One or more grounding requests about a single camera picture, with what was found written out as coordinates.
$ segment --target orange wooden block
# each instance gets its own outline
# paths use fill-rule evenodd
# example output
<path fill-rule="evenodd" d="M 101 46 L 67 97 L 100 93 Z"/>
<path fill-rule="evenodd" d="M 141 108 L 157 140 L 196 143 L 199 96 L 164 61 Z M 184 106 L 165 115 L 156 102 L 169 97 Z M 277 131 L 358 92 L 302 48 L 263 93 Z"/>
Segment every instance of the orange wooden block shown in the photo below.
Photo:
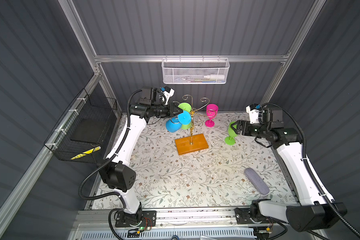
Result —
<path fill-rule="evenodd" d="M 191 137 L 183 137 L 175 139 L 177 152 L 179 155 L 183 155 L 190 152 L 195 152 L 209 148 L 208 143 L 205 140 L 204 134 L 197 134 L 193 136 L 193 144 L 190 144 Z"/>

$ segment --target black wire basket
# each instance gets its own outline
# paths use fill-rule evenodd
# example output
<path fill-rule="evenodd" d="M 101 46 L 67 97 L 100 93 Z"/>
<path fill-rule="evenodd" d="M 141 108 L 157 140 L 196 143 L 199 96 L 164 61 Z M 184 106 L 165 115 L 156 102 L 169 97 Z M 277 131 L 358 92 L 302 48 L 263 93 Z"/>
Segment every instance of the black wire basket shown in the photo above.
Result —
<path fill-rule="evenodd" d="M 117 120 L 116 110 L 116 99 L 87 94 L 75 110 L 69 110 L 67 122 L 59 129 L 57 123 L 51 131 L 49 137 L 58 132 L 54 142 L 44 145 L 59 160 L 96 163 L 106 153 Z"/>

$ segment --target wire basket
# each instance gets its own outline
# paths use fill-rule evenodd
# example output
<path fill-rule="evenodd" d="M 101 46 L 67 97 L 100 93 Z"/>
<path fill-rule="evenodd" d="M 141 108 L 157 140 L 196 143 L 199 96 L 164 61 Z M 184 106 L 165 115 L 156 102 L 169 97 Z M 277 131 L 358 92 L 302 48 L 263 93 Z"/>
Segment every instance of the wire basket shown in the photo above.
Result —
<path fill-rule="evenodd" d="M 96 163 L 106 153 L 117 117 L 116 99 L 86 95 L 76 109 L 69 110 L 68 121 L 53 142 L 44 145 L 62 161 Z"/>
<path fill-rule="evenodd" d="M 228 76 L 227 58 L 178 57 L 163 58 L 165 84 L 224 84 Z"/>

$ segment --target dark wall panel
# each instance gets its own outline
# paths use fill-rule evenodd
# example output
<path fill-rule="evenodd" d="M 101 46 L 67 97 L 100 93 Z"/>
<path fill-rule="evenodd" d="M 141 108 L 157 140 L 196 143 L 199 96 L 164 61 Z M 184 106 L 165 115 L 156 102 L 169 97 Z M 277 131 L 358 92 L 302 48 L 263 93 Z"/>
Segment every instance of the dark wall panel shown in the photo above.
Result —
<path fill-rule="evenodd" d="M 200 99 L 209 98 L 220 111 L 245 110 L 251 103 L 260 103 L 273 79 L 279 63 L 231 63 L 226 84 L 170 84 L 175 90 L 171 101 L 182 102 L 182 96 L 193 96 L 195 107 Z M 160 63 L 103 63 L 107 78 L 126 112 L 130 94 L 142 86 L 161 87 L 163 83 Z"/>
<path fill-rule="evenodd" d="M 92 75 L 58 2 L 0 1 L 0 207 Z M 35 229 L 39 238 L 65 238 L 69 230 L 52 224 L 71 227 L 85 204 L 77 186 L 90 170 L 52 159 L 3 239 Z"/>
<path fill-rule="evenodd" d="M 74 0 L 98 55 L 280 55 L 313 0 Z"/>
<path fill-rule="evenodd" d="M 322 182 L 360 230 L 360 0 L 327 1 L 271 102 L 307 136 Z M 333 239 L 357 239 L 336 224 Z"/>

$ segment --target white mesh basket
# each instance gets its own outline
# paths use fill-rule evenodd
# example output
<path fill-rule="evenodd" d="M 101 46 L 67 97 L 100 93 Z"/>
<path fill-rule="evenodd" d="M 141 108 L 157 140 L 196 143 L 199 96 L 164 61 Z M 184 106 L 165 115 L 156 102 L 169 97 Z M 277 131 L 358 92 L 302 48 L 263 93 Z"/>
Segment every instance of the white mesh basket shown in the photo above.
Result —
<path fill-rule="evenodd" d="M 163 58 L 165 84 L 224 84 L 227 80 L 227 58 L 177 57 Z"/>

